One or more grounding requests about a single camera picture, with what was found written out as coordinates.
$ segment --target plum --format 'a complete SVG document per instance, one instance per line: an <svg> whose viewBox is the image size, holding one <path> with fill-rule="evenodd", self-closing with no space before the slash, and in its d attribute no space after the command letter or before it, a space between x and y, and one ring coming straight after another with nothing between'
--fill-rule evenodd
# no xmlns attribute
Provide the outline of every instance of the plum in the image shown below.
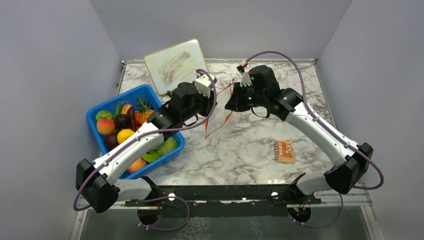
<svg viewBox="0 0 424 240"><path fill-rule="evenodd" d="M133 120L127 114L119 114L115 117L115 128L129 129Z"/></svg>
<svg viewBox="0 0 424 240"><path fill-rule="evenodd" d="M104 145L106 145L106 147L109 150L112 150L119 145L117 136L118 136L117 132L112 132L104 136L104 139L103 139Z"/></svg>

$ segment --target peach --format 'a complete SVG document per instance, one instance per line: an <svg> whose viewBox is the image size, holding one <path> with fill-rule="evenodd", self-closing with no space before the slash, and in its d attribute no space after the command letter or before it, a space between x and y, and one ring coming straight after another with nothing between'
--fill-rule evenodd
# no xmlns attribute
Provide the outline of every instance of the peach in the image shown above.
<svg viewBox="0 0 424 240"><path fill-rule="evenodd" d="M115 131L115 122L113 119L100 119L96 127L101 135L108 135Z"/></svg>
<svg viewBox="0 0 424 240"><path fill-rule="evenodd" d="M131 166L129 166L128 172L133 174L137 172L138 170L142 169L146 165L147 165L147 162L140 157L139 159L135 160L135 162L131 164Z"/></svg>

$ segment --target cable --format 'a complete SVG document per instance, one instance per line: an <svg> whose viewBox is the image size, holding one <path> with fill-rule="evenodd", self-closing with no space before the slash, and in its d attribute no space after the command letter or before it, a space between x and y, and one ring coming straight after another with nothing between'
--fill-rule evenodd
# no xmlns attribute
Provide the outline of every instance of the cable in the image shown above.
<svg viewBox="0 0 424 240"><path fill-rule="evenodd" d="M253 107L250 108L250 111L258 118L263 118L263 119L267 119L271 116L270 112L268 111L268 109L266 110L266 116L259 116L258 114L256 114L255 110L253 110Z"/></svg>
<svg viewBox="0 0 424 240"><path fill-rule="evenodd" d="M324 229L324 228L331 227L331 226L333 226L334 224L336 224L340 220L340 218L342 217L343 213L345 212L345 204L343 203L342 194L339 193L339 195L340 195L340 203L341 203L340 212L338 213L337 218L334 221L332 221L331 223L327 224L327 225L323 225L323 226L309 225L309 224L306 224L304 222L296 221L290 214L289 214L289 216L290 216L291 219L293 219L293 222L294 223L297 223L299 225L302 225L303 227L307 227L307 228L311 228L311 229Z"/></svg>
<svg viewBox="0 0 424 240"><path fill-rule="evenodd" d="M144 225L142 223L142 221L140 221L140 216L139 216L139 213L137 212L138 226L139 227L143 226L143 227L146 228L146 230L153 229L153 230L165 231L165 232L175 231L175 230L178 230L178 229L184 227L189 222L190 207L189 207L189 204L184 199L182 199L181 197L179 197L179 196L162 196L162 197L153 198L153 199L149 199L149 200L137 200L137 201L139 201L141 203L149 203L149 202L159 201L159 200L162 200L162 199L171 199L171 198L180 200L182 203L184 203L185 208L187 209L187 217L185 217L185 220L184 220L183 223L181 223L181 225L173 227L173 228L160 228L160 227L154 227L154 226L150 226L150 225Z"/></svg>
<svg viewBox="0 0 424 240"><path fill-rule="evenodd" d="M282 52L270 50L270 51L261 51L259 53L256 53L255 55L253 55L253 56L249 57L248 59L246 59L245 62L248 63L253 58L256 58L257 56L262 55L262 54L278 54L280 56L283 56L287 60L289 60L294 65L294 67L296 68L297 74L299 74L300 85L302 87L303 104L304 104L306 110L308 111L308 113L319 123L319 125L321 125L321 127L323 127L325 130L327 130L327 132L330 133L334 138L336 138L339 142L341 142L344 146L346 146L350 150L354 151L355 153L357 153L361 157L363 157L377 171L378 175L380 176L380 182L377 185L375 185L375 186L370 186L370 187L366 187L366 186L354 186L354 188L355 189L362 189L362 190L375 190L375 189L380 188L384 184L384 175L383 175L383 172L380 170L380 168L369 157L367 157L361 151L359 151L358 149L356 149L354 146L348 144L345 140L343 140L341 137L339 137L333 130L331 130L327 125L325 125L320 118L317 118L317 116L315 115L315 113L309 107L308 101L307 101L307 96L306 96L306 89L305 89L304 78L302 76L301 70L299 69L299 67L295 63L295 61L293 61L293 59L291 59L290 57L288 57L287 55L285 55Z"/></svg>
<svg viewBox="0 0 424 240"><path fill-rule="evenodd" d="M209 78L211 84L212 84L212 88L213 88L213 103L212 103L212 107L210 109L209 114L200 122L188 126L188 127L181 127L181 128L169 128L169 129L159 129L159 130L154 130L154 131L150 131L150 132L145 132L142 133L141 135L134 137L131 141L129 141L127 144L125 144L123 147L121 147L120 149L118 149L114 154L112 154L108 159L106 159L106 163L109 163L110 161L112 161L118 154L120 154L123 150L125 150L127 147L129 147L131 144L133 144L134 142L137 141L137 139L142 139L148 135L151 134L159 134L159 133L166 133L166 132L178 132L178 131L184 131L184 130L189 130L189 129L193 129L196 128L202 124L204 124L211 116L212 113L215 110L215 107L217 106L217 88L215 86L215 82L212 79L211 75L203 70L203 69L197 69L196 72L201 72L206 74L206 76ZM73 200L73 209L75 211L83 211L88 209L89 207L91 207L91 205L87 205L81 208L78 208L78 199L80 198L81 194L83 193L84 188L87 186L88 182L91 180L91 178L97 174L105 165L101 164L100 166L98 166L90 175L88 175L88 177L85 179L85 181L82 183L82 185L79 187L78 192L76 193L75 199Z"/></svg>

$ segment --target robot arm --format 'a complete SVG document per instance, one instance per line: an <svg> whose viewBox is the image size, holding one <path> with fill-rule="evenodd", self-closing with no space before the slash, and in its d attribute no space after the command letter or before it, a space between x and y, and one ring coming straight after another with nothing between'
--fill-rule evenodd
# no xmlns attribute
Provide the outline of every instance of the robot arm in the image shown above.
<svg viewBox="0 0 424 240"><path fill-rule="evenodd" d="M293 198L301 199L304 195L331 189L347 194L367 171L368 162L318 124L317 119L313 119L308 113L299 93L291 88L280 89L271 68L260 65L248 73L244 72L241 83L235 83L233 89L233 95L225 105L226 109L244 112L254 107L266 108L270 114L302 131L334 164L331 169L299 176L291 184L290 193ZM321 122L367 157L371 157L373 148L370 145L358 145L325 120L321 119Z"/></svg>
<svg viewBox="0 0 424 240"><path fill-rule="evenodd" d="M216 83L215 76L210 76ZM193 83L178 84L169 102L154 111L135 134L93 162L83 159L78 163L75 184L77 190L80 190L89 175L99 169L82 190L82 195L97 213L106 211L116 201L145 199L151 193L151 186L146 180L124 180L119 177L140 156L174 135L184 122L197 114L206 117L214 100L211 88L212 83L206 75L199 76ZM140 137L163 129L175 131Z"/></svg>

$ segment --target screw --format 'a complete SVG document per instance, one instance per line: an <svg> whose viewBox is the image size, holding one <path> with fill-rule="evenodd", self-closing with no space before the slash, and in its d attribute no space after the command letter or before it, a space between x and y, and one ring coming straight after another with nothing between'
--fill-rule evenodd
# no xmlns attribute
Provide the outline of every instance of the screw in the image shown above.
<svg viewBox="0 0 424 240"><path fill-rule="evenodd" d="M175 197L175 194L172 193L172 192L168 195L168 197L170 197L170 198L168 198L168 200L171 201L171 202L175 200L175 198L173 198L173 197Z"/></svg>
<svg viewBox="0 0 424 240"><path fill-rule="evenodd" d="M278 193L276 191L273 191L271 193L271 197L274 198L274 199L278 199Z"/></svg>
<svg viewBox="0 0 424 240"><path fill-rule="evenodd" d="M314 196L316 199L320 199L320 198L321 198L321 192L316 191L316 192L314 192L314 193L313 193L313 196Z"/></svg>

